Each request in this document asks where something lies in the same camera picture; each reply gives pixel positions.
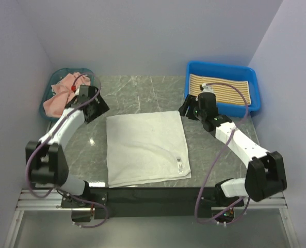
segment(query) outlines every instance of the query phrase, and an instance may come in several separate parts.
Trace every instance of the pink cloth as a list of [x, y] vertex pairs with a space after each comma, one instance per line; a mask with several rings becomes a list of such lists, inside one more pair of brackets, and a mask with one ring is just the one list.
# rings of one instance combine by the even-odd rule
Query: pink cloth
[[[75, 93], [71, 90], [71, 86], [79, 75], [79, 72], [75, 72], [74, 74], [69, 73], [58, 84], [52, 85], [55, 96], [48, 99], [43, 104], [47, 116], [60, 117], [62, 115], [66, 104], [70, 102], [75, 96]], [[90, 85], [90, 78], [87, 76], [81, 76], [76, 81], [76, 89], [78, 89], [78, 87], [82, 84]]]

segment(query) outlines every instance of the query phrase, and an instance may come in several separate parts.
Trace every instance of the white towel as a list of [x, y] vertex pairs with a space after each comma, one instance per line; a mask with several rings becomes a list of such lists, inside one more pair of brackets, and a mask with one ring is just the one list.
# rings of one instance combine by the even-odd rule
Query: white towel
[[107, 117], [109, 187], [191, 178], [178, 111]]

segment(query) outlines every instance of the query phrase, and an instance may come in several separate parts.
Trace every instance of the cable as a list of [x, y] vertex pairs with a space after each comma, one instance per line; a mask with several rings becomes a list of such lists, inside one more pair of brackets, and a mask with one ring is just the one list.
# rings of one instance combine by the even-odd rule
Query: cable
[[[247, 119], [247, 116], [248, 116], [248, 113], [249, 113], [249, 109], [248, 109], [248, 103], [244, 97], [244, 95], [236, 88], [234, 87], [233, 85], [230, 85], [230, 84], [227, 84], [227, 83], [207, 83], [206, 85], [224, 85], [224, 86], [227, 86], [227, 87], [231, 87], [233, 88], [236, 92], [239, 93], [239, 95], [241, 96], [241, 98], [243, 99], [244, 103], [245, 103], [245, 106], [246, 106], [246, 112], [245, 112], [245, 115], [244, 117], [238, 122], [237, 124], [237, 127], [239, 127], [243, 122], [245, 122], [245, 120]], [[217, 163], [218, 159], [220, 158], [221, 154], [226, 150], [227, 146], [229, 145], [229, 143], [231, 142], [233, 136], [234, 136], [234, 132], [235, 132], [236, 129], [233, 129], [232, 132], [231, 132], [231, 135], [230, 135], [230, 138], [227, 140], [227, 142], [225, 143], [225, 145], [221, 148], [221, 150], [218, 152], [217, 156], [215, 157], [215, 160], [212, 162], [211, 164], [211, 167], [210, 169], [208, 170], [207, 174], [206, 174], [206, 177], [204, 179], [204, 182], [203, 182], [203, 185], [202, 187], [200, 188], [200, 191], [199, 191], [199, 195], [198, 195], [198, 198], [196, 199], [196, 203], [195, 203], [195, 209], [194, 209], [194, 216], [195, 216], [195, 219], [196, 219], [196, 222], [199, 223], [199, 224], [206, 224], [212, 220], [216, 220], [217, 217], [221, 216], [223, 213], [225, 213], [226, 211], [228, 211], [230, 208], [232, 208], [233, 206], [235, 206], [237, 203], [239, 203], [240, 201], [242, 201], [244, 199], [244, 197], [240, 197], [238, 200], [236, 200], [234, 203], [230, 204], [228, 207], [226, 207], [224, 210], [222, 210], [221, 212], [219, 212], [218, 214], [216, 214], [215, 216], [211, 217], [210, 219], [208, 220], [205, 220], [205, 221], [202, 221], [198, 218], [198, 211], [199, 211], [199, 204], [200, 204], [200, 200], [201, 200], [201, 197], [202, 197], [202, 193], [203, 193], [203, 190], [204, 190], [204, 187], [206, 185], [206, 182], [208, 181], [208, 178], [211, 174], [211, 171], [213, 170], [215, 164]], [[247, 208], [248, 208], [248, 205], [249, 205], [249, 201], [250, 199], [248, 199], [247, 201], [247, 205], [245, 207], [245, 209], [243, 210], [243, 212], [239, 215], [239, 217], [236, 219], [236, 220], [233, 220], [231, 222], [229, 222], [228, 224], [232, 224], [234, 223], [235, 221], [238, 221], [243, 215], [244, 213], [246, 212]]]
[[[83, 74], [79, 75], [79, 76], [75, 79], [74, 84], [75, 84], [75, 82], [76, 82], [81, 76], [88, 75], [88, 74], [89, 74], [89, 75], [92, 75], [94, 78], [98, 79], [97, 77], [95, 77], [95, 75], [94, 75], [93, 73], [90, 73], [90, 72], [88, 72], [88, 73], [83, 73]], [[29, 171], [30, 171], [30, 165], [31, 165], [31, 163], [32, 163], [32, 161], [33, 161], [33, 159], [34, 159], [34, 157], [37, 155], [37, 153], [39, 152], [39, 150], [53, 138], [53, 136], [54, 136], [54, 135], [59, 131], [59, 129], [62, 127], [62, 125], [64, 124], [64, 122], [65, 122], [73, 113], [75, 113], [77, 110], [81, 109], [82, 107], [88, 105], [89, 103], [91, 103], [92, 101], [94, 101], [96, 97], [98, 97], [98, 95], [100, 94], [100, 91], [101, 91], [101, 82], [100, 82], [99, 79], [98, 79], [98, 82], [99, 82], [99, 85], [100, 85], [100, 86], [98, 87], [98, 90], [97, 90], [96, 94], [95, 94], [90, 100], [88, 100], [88, 101], [82, 103], [81, 105], [77, 106], [77, 107], [74, 108], [72, 111], [70, 111], [70, 112], [69, 112], [69, 113], [59, 122], [58, 126], [57, 126], [57, 127], [55, 128], [55, 130], [50, 134], [50, 136], [49, 136], [45, 141], [43, 141], [43, 142], [33, 151], [33, 153], [30, 155], [30, 157], [29, 157], [29, 159], [28, 159], [28, 161], [27, 161], [27, 163], [26, 163], [26, 167], [25, 167], [25, 180], [26, 180], [27, 186], [28, 186], [28, 188], [29, 188], [29, 191], [31, 192], [31, 194], [32, 194], [33, 196], [35, 196], [35, 197], [37, 197], [37, 198], [46, 198], [46, 197], [51, 193], [51, 191], [53, 190], [53, 188], [50, 188], [50, 189], [48, 190], [48, 192], [47, 192], [45, 195], [43, 195], [43, 196], [37, 195], [37, 194], [33, 191], [33, 188], [31, 187]], [[107, 221], [107, 219], [108, 219], [108, 217], [109, 217], [109, 213], [108, 213], [108, 209], [107, 209], [106, 206], [104, 206], [103, 204], [100, 204], [100, 203], [95, 203], [95, 202], [93, 202], [93, 201], [80, 199], [80, 198], [78, 198], [77, 196], [74, 196], [74, 195], [72, 195], [72, 194], [69, 194], [69, 195], [70, 195], [74, 200], [77, 200], [77, 201], [79, 201], [79, 202], [84, 202], [84, 203], [87, 203], [87, 204], [93, 204], [93, 205], [95, 205], [95, 206], [98, 206], [98, 207], [103, 208], [103, 209], [105, 210], [105, 212], [106, 212], [105, 219], [104, 219], [101, 223], [99, 223], [99, 224], [97, 224], [97, 225], [93, 225], [93, 226], [83, 226], [83, 225], [80, 225], [80, 224], [78, 224], [78, 223], [74, 223], [75, 225], [77, 225], [77, 226], [79, 226], [79, 227], [82, 227], [82, 228], [95, 228], [95, 227], [101, 226], [103, 223], [105, 223], [105, 222]]]

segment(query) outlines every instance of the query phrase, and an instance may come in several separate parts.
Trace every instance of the teal basket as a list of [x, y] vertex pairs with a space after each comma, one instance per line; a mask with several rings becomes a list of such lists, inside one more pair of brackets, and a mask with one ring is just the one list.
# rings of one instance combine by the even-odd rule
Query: teal basket
[[[54, 72], [53, 75], [50, 78], [49, 83], [47, 84], [46, 90], [44, 92], [44, 96], [43, 96], [43, 98], [41, 100], [41, 103], [40, 103], [40, 106], [39, 106], [40, 115], [44, 119], [52, 121], [52, 122], [57, 122], [57, 120], [59, 119], [59, 118], [47, 116], [46, 113], [45, 113], [45, 109], [44, 109], [43, 104], [44, 104], [45, 101], [52, 98], [52, 96], [53, 96], [51, 86], [54, 85], [54, 84], [57, 84], [61, 79], [63, 79], [65, 76], [67, 76], [68, 73], [73, 74], [74, 72], [79, 72], [80, 74], [87, 73], [87, 72], [88, 73], [93, 73], [91, 70], [86, 69], [86, 68], [63, 68], [63, 69], [60, 69], [60, 70], [57, 70], [56, 72]], [[94, 76], [93, 75], [88, 75], [88, 77], [91, 79], [91, 84], [93, 84]]]

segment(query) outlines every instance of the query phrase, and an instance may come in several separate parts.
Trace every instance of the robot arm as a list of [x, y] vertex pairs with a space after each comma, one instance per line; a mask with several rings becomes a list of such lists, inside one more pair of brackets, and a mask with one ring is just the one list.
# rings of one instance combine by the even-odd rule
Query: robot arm
[[238, 129], [225, 115], [219, 115], [216, 96], [212, 88], [203, 84], [197, 97], [188, 95], [179, 109], [181, 116], [200, 120], [203, 128], [228, 147], [247, 168], [245, 178], [228, 179], [218, 183], [225, 197], [246, 196], [259, 202], [287, 188], [282, 156], [260, 147]]
[[62, 116], [51, 130], [41, 137], [38, 142], [31, 141], [27, 144], [26, 159], [28, 161], [34, 150], [48, 138], [52, 137], [38, 151], [31, 163], [29, 170], [31, 182], [40, 184], [50, 183], [61, 190], [80, 196], [83, 199], [89, 196], [90, 189], [88, 182], [80, 180], [69, 173], [63, 151], [77, 128], [84, 122], [89, 123], [109, 110], [109, 107], [100, 95], [88, 105], [77, 109], [82, 103], [93, 98], [97, 91], [98, 89], [94, 86], [81, 85], [76, 92], [76, 96], [67, 104]]

